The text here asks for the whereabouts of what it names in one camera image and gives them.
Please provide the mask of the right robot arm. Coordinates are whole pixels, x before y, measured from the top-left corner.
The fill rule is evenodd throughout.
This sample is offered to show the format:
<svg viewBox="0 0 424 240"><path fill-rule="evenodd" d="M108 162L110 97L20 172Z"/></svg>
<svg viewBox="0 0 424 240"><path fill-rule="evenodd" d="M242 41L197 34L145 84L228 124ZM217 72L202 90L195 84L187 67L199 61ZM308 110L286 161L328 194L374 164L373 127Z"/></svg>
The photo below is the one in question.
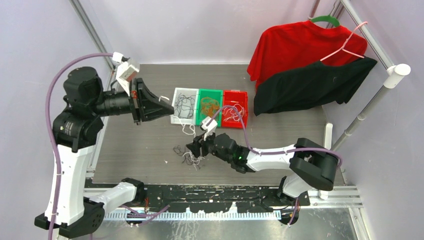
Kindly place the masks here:
<svg viewBox="0 0 424 240"><path fill-rule="evenodd" d="M279 202L286 206L311 189L332 191L342 162L337 152L307 138L298 138L295 144L286 147L259 149L239 145L225 133L204 133L186 144L186 148L195 158L211 154L242 174L262 170L292 171L292 175L282 178L277 192Z"/></svg>

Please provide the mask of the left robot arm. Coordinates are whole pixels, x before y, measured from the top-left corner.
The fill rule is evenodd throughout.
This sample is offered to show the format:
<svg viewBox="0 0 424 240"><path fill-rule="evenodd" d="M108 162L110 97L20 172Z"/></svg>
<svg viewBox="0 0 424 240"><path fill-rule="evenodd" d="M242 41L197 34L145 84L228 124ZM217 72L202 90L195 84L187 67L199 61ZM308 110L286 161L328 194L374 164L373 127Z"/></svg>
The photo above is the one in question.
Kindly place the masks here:
<svg viewBox="0 0 424 240"><path fill-rule="evenodd" d="M129 177L101 194L84 196L88 155L104 127L102 118L130 114L140 124L173 115L174 108L154 95L142 78L131 80L129 92L104 91L90 66L72 70L63 87L66 107L51 124L58 178L52 182L46 211L34 224L74 239L94 233L116 208L127 203L141 206L147 197L144 183Z"/></svg>

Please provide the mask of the white plastic bin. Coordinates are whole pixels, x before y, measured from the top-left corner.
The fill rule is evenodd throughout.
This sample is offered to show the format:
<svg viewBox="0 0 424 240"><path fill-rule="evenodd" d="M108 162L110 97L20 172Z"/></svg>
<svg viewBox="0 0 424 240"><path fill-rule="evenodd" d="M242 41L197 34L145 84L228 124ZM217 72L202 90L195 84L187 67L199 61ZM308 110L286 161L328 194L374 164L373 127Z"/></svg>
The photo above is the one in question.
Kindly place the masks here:
<svg viewBox="0 0 424 240"><path fill-rule="evenodd" d="M172 106L174 114L170 116L173 125L195 125L198 88L176 87L173 93Z"/></svg>

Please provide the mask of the red plastic bin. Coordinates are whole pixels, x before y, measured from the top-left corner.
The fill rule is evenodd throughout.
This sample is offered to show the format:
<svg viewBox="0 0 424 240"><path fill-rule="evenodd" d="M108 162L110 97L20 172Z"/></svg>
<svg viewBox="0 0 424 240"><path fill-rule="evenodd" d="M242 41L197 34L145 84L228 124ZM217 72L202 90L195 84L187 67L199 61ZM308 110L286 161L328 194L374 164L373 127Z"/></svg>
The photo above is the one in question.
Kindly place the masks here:
<svg viewBox="0 0 424 240"><path fill-rule="evenodd" d="M222 111L221 126L223 128L241 129L242 123L247 126L248 123L248 93L238 90L223 91L223 105L226 107Z"/></svg>

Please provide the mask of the green plastic bin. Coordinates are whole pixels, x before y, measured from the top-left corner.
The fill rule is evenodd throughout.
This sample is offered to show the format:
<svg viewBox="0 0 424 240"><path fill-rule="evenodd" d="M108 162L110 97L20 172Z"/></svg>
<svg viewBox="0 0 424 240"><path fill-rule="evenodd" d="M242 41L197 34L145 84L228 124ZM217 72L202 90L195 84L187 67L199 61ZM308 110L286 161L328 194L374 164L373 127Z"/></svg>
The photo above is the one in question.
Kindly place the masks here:
<svg viewBox="0 0 424 240"><path fill-rule="evenodd" d="M200 88L197 96L195 124L200 126L202 120L213 115L223 105L223 90Z"/></svg>

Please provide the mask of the red t-shirt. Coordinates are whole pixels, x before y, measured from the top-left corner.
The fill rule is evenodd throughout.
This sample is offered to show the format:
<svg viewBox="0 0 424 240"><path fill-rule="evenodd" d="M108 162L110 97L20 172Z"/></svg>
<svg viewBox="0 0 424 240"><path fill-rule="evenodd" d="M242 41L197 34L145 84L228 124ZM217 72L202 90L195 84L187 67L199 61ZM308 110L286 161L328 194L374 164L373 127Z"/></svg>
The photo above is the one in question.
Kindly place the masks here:
<svg viewBox="0 0 424 240"><path fill-rule="evenodd" d="M247 73L259 86L277 73L318 62L339 49L350 34L344 26L323 28L309 20L272 26L261 34ZM367 48L367 41L356 33L345 46L358 55L363 55ZM324 60L324 64L342 66L357 59L340 51Z"/></svg>

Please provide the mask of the black t-shirt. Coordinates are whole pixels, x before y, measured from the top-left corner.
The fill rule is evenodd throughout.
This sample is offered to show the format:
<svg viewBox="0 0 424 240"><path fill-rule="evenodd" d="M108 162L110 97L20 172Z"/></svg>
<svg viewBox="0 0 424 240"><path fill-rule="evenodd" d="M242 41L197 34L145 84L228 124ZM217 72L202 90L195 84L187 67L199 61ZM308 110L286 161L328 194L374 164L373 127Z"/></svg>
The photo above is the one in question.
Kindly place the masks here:
<svg viewBox="0 0 424 240"><path fill-rule="evenodd" d="M317 61L276 73L257 87L254 115L302 111L332 102L346 104L377 63L370 57L341 66Z"/></svg>

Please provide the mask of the pink clothes hanger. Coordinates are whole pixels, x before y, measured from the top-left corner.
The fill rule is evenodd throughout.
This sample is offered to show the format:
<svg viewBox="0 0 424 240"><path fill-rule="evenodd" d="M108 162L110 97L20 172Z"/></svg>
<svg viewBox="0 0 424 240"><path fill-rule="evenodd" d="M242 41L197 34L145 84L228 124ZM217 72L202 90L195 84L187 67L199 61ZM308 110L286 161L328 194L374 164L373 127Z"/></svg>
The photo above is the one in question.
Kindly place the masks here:
<svg viewBox="0 0 424 240"><path fill-rule="evenodd" d="M322 61L324 61L324 60L326 60L326 59L328 59L328 58L330 58L330 57L332 57L332 56L334 56L335 54L337 54L337 53L339 53L339 52L345 52L345 53L347 53L347 54L350 54L350 55L352 55L352 56L354 56L354 57L358 57L358 58L361 58L361 59L363 59L364 58L364 56L363 55L359 55L359 54L356 54L356 53L354 53L354 52L351 52L351 51L349 51L349 50L347 50L346 49L346 45L347 45L347 43L349 42L349 40L352 38L352 36L355 34L355 31L357 31L357 30L359 30L362 26L364 26L364 25L367 25L368 24L368 21L363 21L363 22L361 22L351 33L350 33L350 35L346 38L346 40L344 41L344 43L342 44L342 46L339 48L339 49L337 49L336 51L334 51L334 52L332 52L332 53L330 53L329 55L327 55L327 56L325 56L325 57L323 57L323 58L321 58L319 61L320 62L322 62Z"/></svg>

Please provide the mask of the green clothes hanger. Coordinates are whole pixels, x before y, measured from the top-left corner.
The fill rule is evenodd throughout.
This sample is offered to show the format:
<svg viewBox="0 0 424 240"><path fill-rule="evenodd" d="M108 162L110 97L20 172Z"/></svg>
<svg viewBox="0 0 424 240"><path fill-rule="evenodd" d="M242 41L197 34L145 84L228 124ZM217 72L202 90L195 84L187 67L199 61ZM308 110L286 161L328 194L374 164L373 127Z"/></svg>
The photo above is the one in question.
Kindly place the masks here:
<svg viewBox="0 0 424 240"><path fill-rule="evenodd" d="M311 18L310 21L312 23L326 22L326 23L333 25L334 27L339 27L341 25L339 20L337 18L335 18L334 16L331 16L331 15L317 16L317 17Z"/></svg>

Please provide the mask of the metal clothes rack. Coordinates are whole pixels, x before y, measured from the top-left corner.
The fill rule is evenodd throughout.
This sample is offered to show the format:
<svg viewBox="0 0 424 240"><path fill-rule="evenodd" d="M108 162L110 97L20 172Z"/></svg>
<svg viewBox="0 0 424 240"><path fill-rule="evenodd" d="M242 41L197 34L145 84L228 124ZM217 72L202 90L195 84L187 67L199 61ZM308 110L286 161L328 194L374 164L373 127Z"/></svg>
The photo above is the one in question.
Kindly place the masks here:
<svg viewBox="0 0 424 240"><path fill-rule="evenodd" d="M347 104L324 107L333 138L344 157L347 183L365 203L409 197L419 156L420 81L416 78L424 17L421 0L323 0L317 15L337 18L368 41L366 55L377 60Z"/></svg>

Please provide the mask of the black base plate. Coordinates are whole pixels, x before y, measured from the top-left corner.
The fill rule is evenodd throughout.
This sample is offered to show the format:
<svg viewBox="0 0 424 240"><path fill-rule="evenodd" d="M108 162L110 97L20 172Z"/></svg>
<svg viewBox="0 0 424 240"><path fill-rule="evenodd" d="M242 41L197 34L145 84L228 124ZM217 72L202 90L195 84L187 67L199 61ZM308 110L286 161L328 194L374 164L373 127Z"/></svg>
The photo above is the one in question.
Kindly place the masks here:
<svg viewBox="0 0 424 240"><path fill-rule="evenodd" d="M148 212L167 208L170 213L226 213L235 206L237 213L266 213L272 209L291 210L294 200L283 198L277 186L252 185L146 185L145 198L126 206Z"/></svg>

